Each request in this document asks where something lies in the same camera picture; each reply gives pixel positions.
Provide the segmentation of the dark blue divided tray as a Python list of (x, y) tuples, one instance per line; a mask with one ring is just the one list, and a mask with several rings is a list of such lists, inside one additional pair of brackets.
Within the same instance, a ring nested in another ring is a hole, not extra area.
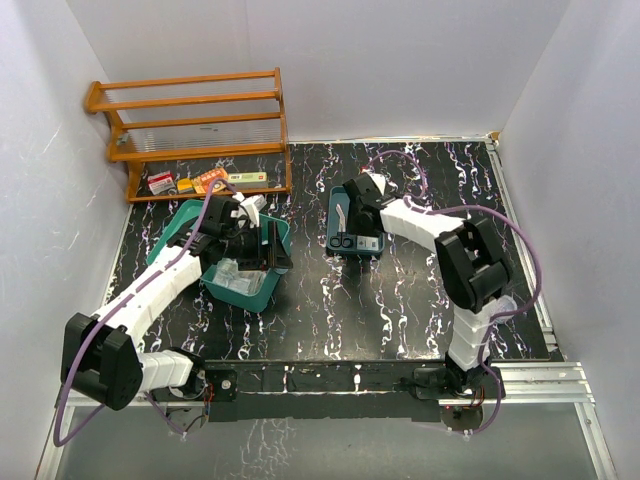
[(326, 254), (342, 256), (375, 256), (384, 251), (384, 236), (368, 237), (346, 231), (349, 197), (343, 187), (333, 187), (329, 195), (326, 219)]

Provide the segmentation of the white gauze packet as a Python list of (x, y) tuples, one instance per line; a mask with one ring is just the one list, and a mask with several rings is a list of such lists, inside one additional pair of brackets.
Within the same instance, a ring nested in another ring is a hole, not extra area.
[(212, 283), (238, 294), (251, 296), (259, 292), (265, 278), (264, 271), (240, 271), (235, 260), (223, 259), (216, 265)]

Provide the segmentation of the blue white card packet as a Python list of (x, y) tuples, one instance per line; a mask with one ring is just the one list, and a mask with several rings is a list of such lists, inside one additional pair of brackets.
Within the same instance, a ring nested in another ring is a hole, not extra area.
[(360, 252), (379, 253), (383, 248), (383, 240), (379, 237), (357, 236), (355, 247)]

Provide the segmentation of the teal medicine kit box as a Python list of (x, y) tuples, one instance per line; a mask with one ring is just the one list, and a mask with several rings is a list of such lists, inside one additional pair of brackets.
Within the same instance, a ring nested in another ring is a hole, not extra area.
[[(151, 250), (147, 257), (147, 264), (151, 265), (169, 239), (178, 232), (184, 223), (196, 220), (203, 206), (203, 201), (187, 200), (173, 216), (172, 220), (160, 236), (158, 243)], [(289, 224), (278, 218), (260, 215), (260, 241), (259, 252), (267, 253), (267, 240), (272, 236), (273, 230), (277, 229), (277, 238), (280, 240), (284, 253), (291, 253), (291, 240), (289, 237)], [(211, 265), (200, 277), (201, 283), (205, 286), (211, 296), (227, 304), (243, 308), (249, 312), (263, 312), (280, 276), (286, 273), (291, 266), (278, 264), (268, 268), (265, 260), (250, 260), (248, 256), (231, 257), (225, 255), (217, 264)], [(235, 286), (241, 273), (253, 272), (261, 273), (263, 279), (253, 289)]]

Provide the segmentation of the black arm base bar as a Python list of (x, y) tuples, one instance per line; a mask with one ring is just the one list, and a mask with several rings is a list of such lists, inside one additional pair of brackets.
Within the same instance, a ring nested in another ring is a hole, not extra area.
[(502, 399), (496, 367), (460, 373), (443, 360), (207, 360), (204, 383), (184, 397), (155, 400), (200, 407), (211, 422), (254, 419), (410, 418), (437, 422), (442, 406)]

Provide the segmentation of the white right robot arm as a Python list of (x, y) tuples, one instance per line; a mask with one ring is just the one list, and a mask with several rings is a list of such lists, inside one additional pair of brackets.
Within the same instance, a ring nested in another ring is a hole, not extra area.
[(386, 180), (380, 175), (362, 173), (343, 188), (349, 198), (349, 234), (373, 237), (389, 233), (436, 255), (445, 293), (453, 303), (453, 334), (444, 365), (415, 374), (414, 387), (438, 394), (471, 395), (488, 372), (490, 327), (512, 278), (492, 222), (428, 212), (397, 192), (387, 192)]

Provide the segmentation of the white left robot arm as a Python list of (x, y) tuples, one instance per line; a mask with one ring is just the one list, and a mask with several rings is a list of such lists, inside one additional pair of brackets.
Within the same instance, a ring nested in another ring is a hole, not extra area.
[(178, 348), (141, 353), (147, 330), (180, 294), (200, 283), (210, 295), (262, 312), (280, 276), (293, 266), (289, 226), (262, 214), (266, 199), (212, 196), (186, 201), (147, 259), (144, 272), (91, 315), (75, 314), (64, 331), (63, 391), (114, 410), (138, 394), (173, 388), (194, 399), (206, 387), (201, 361)]

